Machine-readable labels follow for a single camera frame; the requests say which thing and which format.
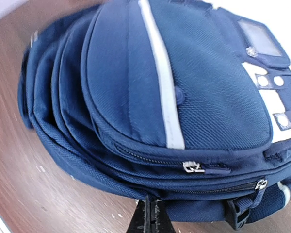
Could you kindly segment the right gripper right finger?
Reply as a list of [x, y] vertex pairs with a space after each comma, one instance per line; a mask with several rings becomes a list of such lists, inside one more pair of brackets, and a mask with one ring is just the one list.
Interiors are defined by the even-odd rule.
[[175, 233], [175, 229], [162, 200], [154, 200], [152, 202], [152, 232]]

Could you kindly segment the navy blue student backpack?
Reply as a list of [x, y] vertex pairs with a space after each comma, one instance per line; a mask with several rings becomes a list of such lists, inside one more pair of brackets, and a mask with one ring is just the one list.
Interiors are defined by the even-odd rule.
[[111, 0], [31, 36], [18, 106], [56, 164], [238, 230], [291, 199], [290, 59], [268, 27], [200, 0]]

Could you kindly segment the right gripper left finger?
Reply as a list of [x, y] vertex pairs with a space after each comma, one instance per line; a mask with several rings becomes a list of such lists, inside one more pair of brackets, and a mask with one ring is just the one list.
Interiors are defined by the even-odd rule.
[[148, 196], [143, 201], [138, 202], [127, 233], [150, 233], [150, 201]]

